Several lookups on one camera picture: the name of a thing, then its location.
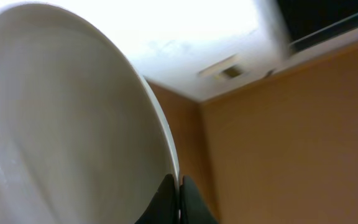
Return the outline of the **pale green plate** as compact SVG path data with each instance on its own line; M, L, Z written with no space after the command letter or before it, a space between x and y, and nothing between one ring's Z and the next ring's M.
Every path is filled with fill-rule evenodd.
M0 223L136 223L178 161L123 53L48 4L0 12Z

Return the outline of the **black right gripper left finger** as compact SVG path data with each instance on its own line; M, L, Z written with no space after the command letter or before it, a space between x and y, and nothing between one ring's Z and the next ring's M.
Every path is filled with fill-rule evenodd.
M171 174L167 174L135 224L177 224L178 214L175 180Z

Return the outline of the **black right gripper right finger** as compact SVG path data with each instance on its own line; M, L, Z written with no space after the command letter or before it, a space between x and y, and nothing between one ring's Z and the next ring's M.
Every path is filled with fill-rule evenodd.
M193 179L184 175L180 186L181 224L218 224Z

